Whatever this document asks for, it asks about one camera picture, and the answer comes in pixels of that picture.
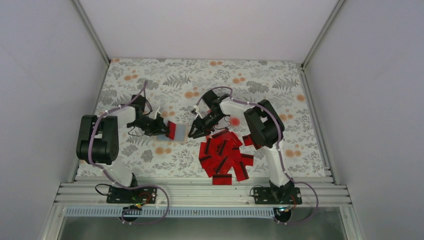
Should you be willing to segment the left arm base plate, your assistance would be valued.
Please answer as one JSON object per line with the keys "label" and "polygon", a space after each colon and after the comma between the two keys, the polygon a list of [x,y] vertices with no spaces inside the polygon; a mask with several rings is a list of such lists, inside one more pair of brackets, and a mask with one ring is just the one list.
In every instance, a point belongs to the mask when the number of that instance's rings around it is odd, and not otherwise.
{"label": "left arm base plate", "polygon": [[106,202],[108,204],[154,204],[157,196],[156,187],[142,187],[135,190],[110,187]]}

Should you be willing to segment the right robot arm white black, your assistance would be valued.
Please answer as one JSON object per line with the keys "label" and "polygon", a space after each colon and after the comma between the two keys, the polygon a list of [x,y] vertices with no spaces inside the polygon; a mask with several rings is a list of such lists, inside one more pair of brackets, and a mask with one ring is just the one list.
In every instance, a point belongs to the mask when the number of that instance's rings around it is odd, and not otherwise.
{"label": "right robot arm white black", "polygon": [[285,168],[283,157],[282,139],[285,127],[272,104],[266,99],[255,103],[237,100],[231,94],[218,96],[213,89],[204,93],[201,100],[210,112],[206,116],[201,116],[198,105],[194,106],[192,113],[196,117],[188,137],[197,139],[208,136],[214,126],[226,116],[243,118],[253,143],[264,149],[272,200],[282,204],[289,199],[295,183]]}

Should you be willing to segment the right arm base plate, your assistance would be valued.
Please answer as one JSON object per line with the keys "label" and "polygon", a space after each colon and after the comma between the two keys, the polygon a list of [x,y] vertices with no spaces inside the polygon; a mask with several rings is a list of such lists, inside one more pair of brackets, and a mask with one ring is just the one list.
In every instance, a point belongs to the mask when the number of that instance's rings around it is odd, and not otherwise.
{"label": "right arm base plate", "polygon": [[271,187],[254,186],[249,193],[256,205],[302,205],[303,199],[298,187],[294,187],[290,192],[277,193]]}

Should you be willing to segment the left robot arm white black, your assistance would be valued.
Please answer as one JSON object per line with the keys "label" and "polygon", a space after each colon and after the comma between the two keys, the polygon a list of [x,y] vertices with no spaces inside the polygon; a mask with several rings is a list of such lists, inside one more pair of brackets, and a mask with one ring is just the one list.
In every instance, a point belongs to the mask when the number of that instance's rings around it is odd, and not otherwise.
{"label": "left robot arm white black", "polygon": [[165,122],[156,111],[153,117],[146,114],[149,106],[142,95],[133,95],[131,101],[119,105],[102,115],[84,115],[81,118],[76,156],[103,171],[114,187],[120,188],[119,196],[131,203],[139,197],[137,180],[124,164],[118,160],[120,153],[119,130],[139,128],[146,136],[165,135],[175,137],[176,124]]}

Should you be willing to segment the beige card holder wallet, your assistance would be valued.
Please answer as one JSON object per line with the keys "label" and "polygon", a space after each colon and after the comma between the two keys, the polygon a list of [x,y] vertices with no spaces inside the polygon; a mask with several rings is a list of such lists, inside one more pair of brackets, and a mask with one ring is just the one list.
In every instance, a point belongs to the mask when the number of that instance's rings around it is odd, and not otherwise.
{"label": "beige card holder wallet", "polygon": [[187,123],[177,123],[173,135],[173,139],[165,135],[154,136],[153,140],[155,142],[165,142],[165,143],[186,143],[188,140],[188,124]]}

